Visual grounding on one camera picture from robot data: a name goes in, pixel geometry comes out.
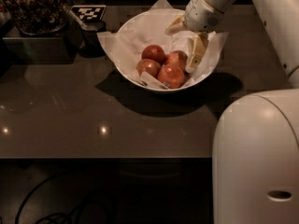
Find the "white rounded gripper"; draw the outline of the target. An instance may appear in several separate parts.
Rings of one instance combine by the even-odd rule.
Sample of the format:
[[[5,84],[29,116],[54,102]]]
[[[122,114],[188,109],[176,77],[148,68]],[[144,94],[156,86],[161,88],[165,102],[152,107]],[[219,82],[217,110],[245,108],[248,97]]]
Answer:
[[[174,35],[187,28],[194,32],[212,31],[220,23],[224,13],[208,3],[207,0],[191,0],[185,8],[185,14],[173,20],[165,29],[166,35]],[[190,55],[185,71],[192,73],[203,60],[208,46],[208,34],[197,33],[189,39]]]

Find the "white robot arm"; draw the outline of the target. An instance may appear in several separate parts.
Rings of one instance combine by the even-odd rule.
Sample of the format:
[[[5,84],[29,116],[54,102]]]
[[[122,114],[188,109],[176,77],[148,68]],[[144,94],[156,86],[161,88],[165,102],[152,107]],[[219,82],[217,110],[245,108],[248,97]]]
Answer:
[[[207,31],[236,0],[191,0],[167,28]],[[222,113],[212,150],[214,224],[299,224],[299,0],[252,0],[291,84]]]

